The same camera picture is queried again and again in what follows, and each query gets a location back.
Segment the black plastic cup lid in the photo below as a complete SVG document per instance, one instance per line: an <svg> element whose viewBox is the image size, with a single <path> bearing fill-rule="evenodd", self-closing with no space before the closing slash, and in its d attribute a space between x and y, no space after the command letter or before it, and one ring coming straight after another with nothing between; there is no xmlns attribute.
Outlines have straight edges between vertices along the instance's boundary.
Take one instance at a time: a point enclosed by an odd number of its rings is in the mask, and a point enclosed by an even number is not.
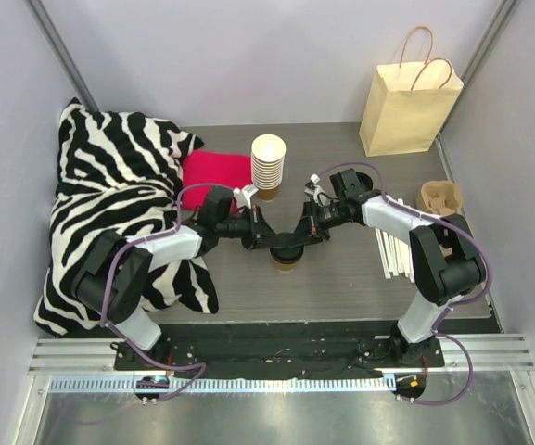
<svg viewBox="0 0 535 445"><path fill-rule="evenodd" d="M293 257L298 254L302 254L303 256L304 247L300 246L300 247L292 247L292 248L288 248L288 247L270 248L269 251L270 251L270 254L273 252L277 254L278 256L282 256L282 257Z"/></svg>

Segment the brown paper coffee cup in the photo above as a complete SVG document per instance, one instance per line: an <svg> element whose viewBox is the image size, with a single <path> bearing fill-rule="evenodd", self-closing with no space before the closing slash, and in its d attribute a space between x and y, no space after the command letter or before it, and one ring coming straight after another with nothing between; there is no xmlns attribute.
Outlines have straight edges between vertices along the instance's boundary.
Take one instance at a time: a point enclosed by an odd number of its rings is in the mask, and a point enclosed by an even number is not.
<svg viewBox="0 0 535 445"><path fill-rule="evenodd" d="M302 254L295 255L293 257L282 257L275 253L271 253L274 267L283 273L291 272L294 270L302 258Z"/></svg>

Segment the brown pulp cup carrier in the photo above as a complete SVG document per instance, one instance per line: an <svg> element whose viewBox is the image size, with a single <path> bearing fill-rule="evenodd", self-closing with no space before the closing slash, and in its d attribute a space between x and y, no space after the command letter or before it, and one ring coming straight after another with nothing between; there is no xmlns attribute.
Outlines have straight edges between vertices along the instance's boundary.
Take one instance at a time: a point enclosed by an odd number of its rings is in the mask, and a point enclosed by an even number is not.
<svg viewBox="0 0 535 445"><path fill-rule="evenodd" d="M416 195L416 207L424 212L448 216L460 214L463 198L459 186L450 181L424 183Z"/></svg>

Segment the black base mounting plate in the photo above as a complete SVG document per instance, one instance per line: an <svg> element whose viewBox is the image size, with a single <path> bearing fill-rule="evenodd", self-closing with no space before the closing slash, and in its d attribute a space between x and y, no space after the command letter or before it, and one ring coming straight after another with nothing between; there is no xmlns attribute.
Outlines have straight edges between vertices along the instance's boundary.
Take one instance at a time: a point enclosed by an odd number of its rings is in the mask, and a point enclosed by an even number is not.
<svg viewBox="0 0 535 445"><path fill-rule="evenodd" d="M190 377L203 362L206 379L289 380L374 377L384 369L440 369L445 361L432 339L418 360L388 357L391 321L165 324L156 347L140 357L112 344L120 371L152 369L151 360Z"/></svg>

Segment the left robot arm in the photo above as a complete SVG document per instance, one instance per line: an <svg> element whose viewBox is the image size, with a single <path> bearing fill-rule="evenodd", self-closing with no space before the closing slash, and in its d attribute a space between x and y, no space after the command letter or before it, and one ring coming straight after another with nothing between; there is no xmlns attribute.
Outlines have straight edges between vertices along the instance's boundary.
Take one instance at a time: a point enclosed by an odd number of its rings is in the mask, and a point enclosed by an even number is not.
<svg viewBox="0 0 535 445"><path fill-rule="evenodd" d="M103 232L71 284L72 295L100 315L100 323L130 341L135 358L149 370L167 360L161 330L140 306L148 274L177 261L205 255L222 238L238 238L245 249L284 248L287 236L269 227L261 209L244 197L255 187L231 190L214 186L195 218L142 237Z"/></svg>

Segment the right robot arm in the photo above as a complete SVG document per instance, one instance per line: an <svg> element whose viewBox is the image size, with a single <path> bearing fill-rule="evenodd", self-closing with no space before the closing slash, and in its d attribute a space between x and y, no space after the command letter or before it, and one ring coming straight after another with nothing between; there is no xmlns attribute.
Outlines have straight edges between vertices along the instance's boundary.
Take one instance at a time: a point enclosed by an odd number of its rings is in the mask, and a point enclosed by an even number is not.
<svg viewBox="0 0 535 445"><path fill-rule="evenodd" d="M405 206L354 169L331 175L330 182L333 197L322 192L316 175L305 185L310 199L285 245L301 248L325 241L329 229L345 223L376 229L406 244L417 291L407 312L391 327L387 355L398 365L411 365L448 312L464 305L465 296L477 286L490 285L490 267L464 217L439 217Z"/></svg>

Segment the white wrapped straw bundle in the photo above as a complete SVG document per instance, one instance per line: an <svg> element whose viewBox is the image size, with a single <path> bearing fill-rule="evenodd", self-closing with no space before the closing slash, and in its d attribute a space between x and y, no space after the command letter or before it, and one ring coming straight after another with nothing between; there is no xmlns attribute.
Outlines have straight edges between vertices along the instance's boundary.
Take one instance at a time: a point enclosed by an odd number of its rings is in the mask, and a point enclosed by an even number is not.
<svg viewBox="0 0 535 445"><path fill-rule="evenodd" d="M375 229L375 234L385 278L404 276L413 283L412 251L408 244L380 229Z"/></svg>

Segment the stack of brown paper cups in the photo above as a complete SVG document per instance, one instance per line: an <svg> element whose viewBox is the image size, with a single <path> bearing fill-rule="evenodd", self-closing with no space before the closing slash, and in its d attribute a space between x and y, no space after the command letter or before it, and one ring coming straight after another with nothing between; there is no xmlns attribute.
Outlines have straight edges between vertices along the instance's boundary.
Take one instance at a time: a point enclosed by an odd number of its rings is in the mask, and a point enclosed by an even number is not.
<svg viewBox="0 0 535 445"><path fill-rule="evenodd" d="M283 181L286 143L275 134L262 134L251 144L251 180L258 189L258 197L273 201Z"/></svg>

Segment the zebra print pillow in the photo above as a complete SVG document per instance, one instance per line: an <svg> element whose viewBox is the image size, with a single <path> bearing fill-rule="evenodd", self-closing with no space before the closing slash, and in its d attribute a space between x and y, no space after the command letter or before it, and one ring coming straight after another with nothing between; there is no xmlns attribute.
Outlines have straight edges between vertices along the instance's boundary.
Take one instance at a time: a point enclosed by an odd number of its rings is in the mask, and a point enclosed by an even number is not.
<svg viewBox="0 0 535 445"><path fill-rule="evenodd" d="M48 227L50 257L35 324L54 337L99 321L71 294L98 237L143 236L173 227L185 159L203 140L141 112L91 111L78 98L58 124L57 187Z"/></svg>

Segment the brown paper bag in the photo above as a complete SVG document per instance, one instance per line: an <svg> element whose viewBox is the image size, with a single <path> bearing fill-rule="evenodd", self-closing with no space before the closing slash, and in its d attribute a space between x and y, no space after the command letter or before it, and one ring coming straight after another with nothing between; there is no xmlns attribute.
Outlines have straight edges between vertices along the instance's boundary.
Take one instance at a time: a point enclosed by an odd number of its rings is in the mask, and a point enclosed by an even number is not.
<svg viewBox="0 0 535 445"><path fill-rule="evenodd" d="M368 157L427 152L464 88L451 61L432 57L434 33L425 31L429 47L424 60L376 67L366 100L359 136Z"/></svg>

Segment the pink folded cloth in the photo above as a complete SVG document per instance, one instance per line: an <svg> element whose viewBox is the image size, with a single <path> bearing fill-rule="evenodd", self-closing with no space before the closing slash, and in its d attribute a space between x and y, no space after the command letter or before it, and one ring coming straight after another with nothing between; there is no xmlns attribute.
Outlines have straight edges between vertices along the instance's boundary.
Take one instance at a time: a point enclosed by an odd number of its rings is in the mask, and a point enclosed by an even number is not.
<svg viewBox="0 0 535 445"><path fill-rule="evenodd" d="M252 182L250 156L196 150L183 168L183 187L213 183L242 189Z"/></svg>

